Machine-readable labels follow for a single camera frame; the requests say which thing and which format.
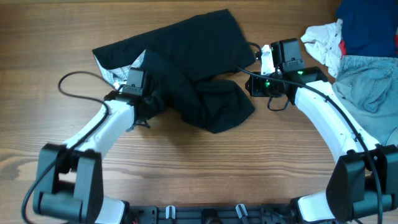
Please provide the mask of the black shorts garment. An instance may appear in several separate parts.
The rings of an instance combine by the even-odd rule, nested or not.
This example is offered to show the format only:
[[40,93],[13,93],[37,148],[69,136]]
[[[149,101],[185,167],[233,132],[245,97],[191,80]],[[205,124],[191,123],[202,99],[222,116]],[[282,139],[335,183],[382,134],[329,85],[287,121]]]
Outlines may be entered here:
[[169,108],[211,133],[234,128],[253,114],[251,100],[225,73],[255,61],[229,10],[187,20],[98,47],[93,55],[106,81],[126,81],[132,67],[146,72],[147,95],[138,106],[143,122]]

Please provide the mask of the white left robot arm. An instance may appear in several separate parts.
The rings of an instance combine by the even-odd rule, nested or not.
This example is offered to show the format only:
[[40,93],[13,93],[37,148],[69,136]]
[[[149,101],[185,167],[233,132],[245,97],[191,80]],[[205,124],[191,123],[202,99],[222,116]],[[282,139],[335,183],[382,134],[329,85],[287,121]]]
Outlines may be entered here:
[[25,221],[31,198],[36,214],[67,223],[132,222],[128,202],[104,195],[102,161],[122,133],[147,125],[137,108],[148,86],[147,72],[130,69],[126,83],[100,101],[100,111],[81,131],[40,150],[36,180],[22,203]]

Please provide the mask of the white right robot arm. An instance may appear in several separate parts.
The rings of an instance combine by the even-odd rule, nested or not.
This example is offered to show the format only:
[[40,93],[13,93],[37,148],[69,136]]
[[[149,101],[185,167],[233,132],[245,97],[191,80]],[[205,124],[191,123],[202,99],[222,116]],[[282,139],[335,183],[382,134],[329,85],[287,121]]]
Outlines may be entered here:
[[297,39],[258,47],[260,72],[245,87],[253,97],[286,97],[316,127],[335,168],[322,192],[294,198],[278,210],[287,223],[360,222],[397,208],[397,148],[382,146],[350,115],[318,67],[306,67]]

